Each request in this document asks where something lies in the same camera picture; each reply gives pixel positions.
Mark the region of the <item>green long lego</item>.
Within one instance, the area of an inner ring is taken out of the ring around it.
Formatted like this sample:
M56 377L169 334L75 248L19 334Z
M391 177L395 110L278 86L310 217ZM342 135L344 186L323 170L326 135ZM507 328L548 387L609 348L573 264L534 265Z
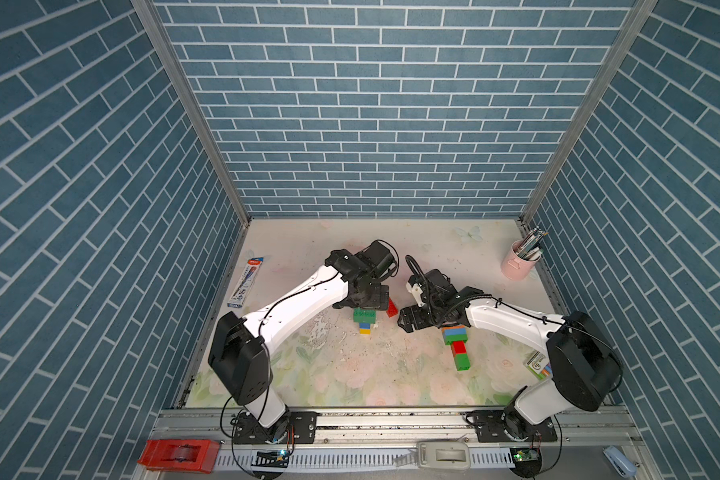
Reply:
M375 310L366 310L356 308L353 311L353 321L358 324L372 325L376 323L377 312Z
M468 336L466 333L457 333L454 335L445 335L443 339L446 345L451 345L456 342L466 342L468 340Z

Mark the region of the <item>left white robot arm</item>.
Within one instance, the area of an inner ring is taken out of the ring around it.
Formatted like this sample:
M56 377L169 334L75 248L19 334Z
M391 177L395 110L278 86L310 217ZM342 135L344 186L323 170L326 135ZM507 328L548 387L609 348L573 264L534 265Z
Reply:
M357 253L333 250L307 280L267 306L241 317L224 314L209 345L208 365L240 407L229 433L252 428L256 443L278 444L295 434L291 411L272 386L274 353L293 333L329 307L386 311L400 256L384 240Z

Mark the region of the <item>light blue long lego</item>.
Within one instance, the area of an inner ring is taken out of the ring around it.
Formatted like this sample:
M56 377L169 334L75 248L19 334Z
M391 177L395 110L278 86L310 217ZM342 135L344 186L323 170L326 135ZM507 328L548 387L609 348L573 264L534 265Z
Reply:
M457 333L466 333L466 334L467 334L467 328L466 328L466 327L463 327L463 326L457 326L457 327L461 327L461 328L457 328L457 329L453 329L453 330L447 330L447 331L441 330L441 332L442 332L443 336L445 336L445 335L454 335L454 334L457 334Z

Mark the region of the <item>green small square lego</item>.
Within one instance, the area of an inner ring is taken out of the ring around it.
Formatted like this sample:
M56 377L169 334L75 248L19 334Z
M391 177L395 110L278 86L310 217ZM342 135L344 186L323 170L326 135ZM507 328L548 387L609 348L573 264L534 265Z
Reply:
M457 371L467 371L471 367L469 356L466 353L459 353L453 356L455 368Z

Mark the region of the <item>red small lego brick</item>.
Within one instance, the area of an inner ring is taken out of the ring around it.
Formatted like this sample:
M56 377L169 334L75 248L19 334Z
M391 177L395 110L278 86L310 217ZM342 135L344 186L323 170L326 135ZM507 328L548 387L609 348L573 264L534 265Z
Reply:
M454 356L466 355L467 350L464 341L454 341L450 345L452 354Z

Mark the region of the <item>pens in cup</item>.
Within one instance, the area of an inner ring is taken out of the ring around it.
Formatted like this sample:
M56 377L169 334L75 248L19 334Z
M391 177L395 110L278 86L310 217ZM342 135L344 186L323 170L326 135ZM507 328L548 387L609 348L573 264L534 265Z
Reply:
M520 241L518 246L514 248L514 253L521 260L535 261L541 256L541 242L547 235L548 232L546 230L535 227Z

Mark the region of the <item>light blue object corner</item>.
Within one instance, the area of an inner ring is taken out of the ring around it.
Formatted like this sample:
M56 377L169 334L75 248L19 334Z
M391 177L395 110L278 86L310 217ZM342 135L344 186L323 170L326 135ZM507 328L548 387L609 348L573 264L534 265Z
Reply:
M618 447L606 447L603 450L603 455L621 478L632 479L637 476L637 465L631 460L629 460L627 456Z

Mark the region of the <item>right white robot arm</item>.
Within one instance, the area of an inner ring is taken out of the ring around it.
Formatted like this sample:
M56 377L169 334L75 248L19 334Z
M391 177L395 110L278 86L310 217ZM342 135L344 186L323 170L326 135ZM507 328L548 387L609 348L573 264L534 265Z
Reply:
M493 418L513 441L543 439L557 414L576 408L595 412L616 390L624 369L615 348L589 315L533 312L473 287L456 289L437 269L425 272L412 256L407 291L415 303L400 310L397 324L407 333L436 328L457 365L465 365L468 329L514 340L541 355L550 373L521 388Z

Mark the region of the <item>pen package box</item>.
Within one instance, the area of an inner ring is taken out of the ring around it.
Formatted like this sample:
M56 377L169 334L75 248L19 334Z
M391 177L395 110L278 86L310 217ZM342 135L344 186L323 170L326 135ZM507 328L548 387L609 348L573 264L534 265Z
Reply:
M255 281L255 278L264 263L263 257L253 257L246 261L239 281L232 290L226 306L232 309L240 309L244 306L245 300Z

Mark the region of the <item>coloured marker pack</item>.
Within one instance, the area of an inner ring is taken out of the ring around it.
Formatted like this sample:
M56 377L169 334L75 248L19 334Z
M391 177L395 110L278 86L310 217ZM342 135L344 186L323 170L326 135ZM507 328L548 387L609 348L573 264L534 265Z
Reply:
M533 353L526 360L525 366L538 380L544 380L552 376L551 364L541 352Z

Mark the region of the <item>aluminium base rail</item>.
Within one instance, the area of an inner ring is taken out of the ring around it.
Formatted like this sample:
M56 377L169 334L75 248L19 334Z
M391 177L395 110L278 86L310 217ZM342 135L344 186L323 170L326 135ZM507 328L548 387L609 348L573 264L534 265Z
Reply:
M533 464L560 465L563 452L588 448L603 455L618 447L638 467L637 478L654 475L644 442L623 407L557 414L543 439L508 439L493 418L498 407L297 408L291 413L295 434L282 443L256 443L253 429L229 433L238 421L233 408L163 410L148 440L215 440L221 443L211 473L242 471L261 478L296 473L350 473L417 469L397 468L392 460L421 441L461 442L469 447L473 469L512 469Z

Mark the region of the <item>pink pen cup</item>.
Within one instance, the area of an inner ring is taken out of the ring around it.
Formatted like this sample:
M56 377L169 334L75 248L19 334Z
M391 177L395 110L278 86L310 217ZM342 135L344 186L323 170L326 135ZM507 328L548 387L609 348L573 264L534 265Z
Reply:
M506 278L514 281L525 279L541 259L540 253L533 254L530 260L520 257L517 254L520 244L521 241L518 240L511 245L509 252L501 262L500 267L502 274Z

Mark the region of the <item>red tool on rail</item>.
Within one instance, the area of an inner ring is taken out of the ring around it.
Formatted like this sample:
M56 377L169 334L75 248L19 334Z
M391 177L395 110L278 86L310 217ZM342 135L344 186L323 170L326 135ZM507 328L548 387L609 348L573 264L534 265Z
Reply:
M148 440L137 463L148 471L210 474L220 447L215 440Z

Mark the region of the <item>red long lego brick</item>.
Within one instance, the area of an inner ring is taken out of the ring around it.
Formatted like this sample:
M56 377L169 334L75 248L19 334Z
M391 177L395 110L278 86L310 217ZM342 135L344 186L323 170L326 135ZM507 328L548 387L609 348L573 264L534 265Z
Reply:
M398 310L396 304L393 302L392 299L389 299L389 300L388 300L387 310L386 310L387 316L388 316L389 318L393 318L393 317L395 317L395 316L398 315L398 312L399 312L399 310Z

